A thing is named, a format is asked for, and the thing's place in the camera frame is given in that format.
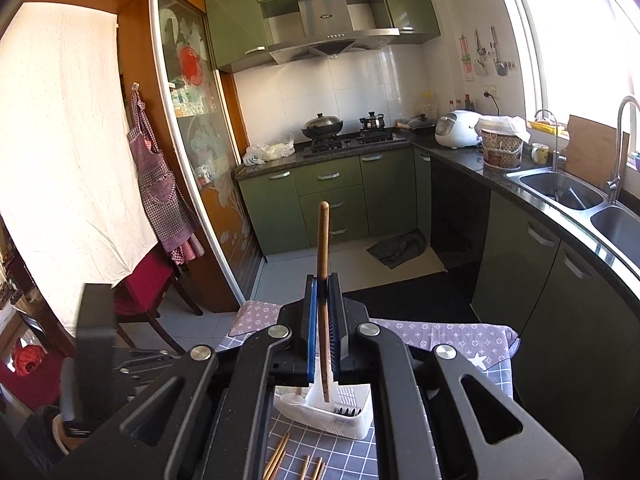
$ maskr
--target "power cord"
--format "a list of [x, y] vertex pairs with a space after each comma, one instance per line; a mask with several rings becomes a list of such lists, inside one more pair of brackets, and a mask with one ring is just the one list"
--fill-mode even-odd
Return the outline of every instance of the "power cord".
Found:
[[500, 116], [500, 107], [498, 106], [498, 103], [495, 102], [495, 97], [489, 94], [489, 92], [485, 92], [484, 97], [490, 97], [491, 99], [494, 100], [495, 109], [498, 110], [498, 116]]

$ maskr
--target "range hood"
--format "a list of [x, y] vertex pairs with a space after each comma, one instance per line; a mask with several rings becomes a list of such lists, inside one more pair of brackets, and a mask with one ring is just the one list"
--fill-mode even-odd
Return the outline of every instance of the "range hood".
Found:
[[346, 0], [298, 0], [304, 36], [268, 47], [277, 64], [343, 52], [377, 50], [400, 36], [397, 28], [353, 30]]

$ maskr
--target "stainless steel pot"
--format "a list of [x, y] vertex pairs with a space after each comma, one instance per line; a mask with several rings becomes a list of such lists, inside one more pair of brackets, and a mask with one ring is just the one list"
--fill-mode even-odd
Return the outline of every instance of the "stainless steel pot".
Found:
[[363, 130], [381, 130], [385, 127], [385, 115], [375, 112], [369, 112], [369, 117], [362, 117], [360, 122], [362, 123]]
[[318, 114], [318, 117], [305, 123], [302, 133], [312, 140], [326, 139], [339, 134], [343, 124], [338, 117]]

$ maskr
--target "curtain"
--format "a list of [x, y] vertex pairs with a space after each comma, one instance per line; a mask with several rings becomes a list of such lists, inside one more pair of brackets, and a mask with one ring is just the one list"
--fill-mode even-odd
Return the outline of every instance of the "curtain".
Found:
[[71, 333], [82, 284], [119, 282], [158, 243], [127, 143], [116, 20], [25, 3], [0, 40], [0, 214]]

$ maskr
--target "double sink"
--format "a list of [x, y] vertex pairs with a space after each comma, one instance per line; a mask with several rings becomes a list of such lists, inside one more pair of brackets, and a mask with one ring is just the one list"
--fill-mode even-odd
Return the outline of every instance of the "double sink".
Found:
[[623, 254], [640, 269], [640, 218], [629, 209], [618, 202], [611, 205], [601, 190], [551, 168], [508, 173], [506, 177], [578, 221], [598, 239], [604, 238], [607, 248]]

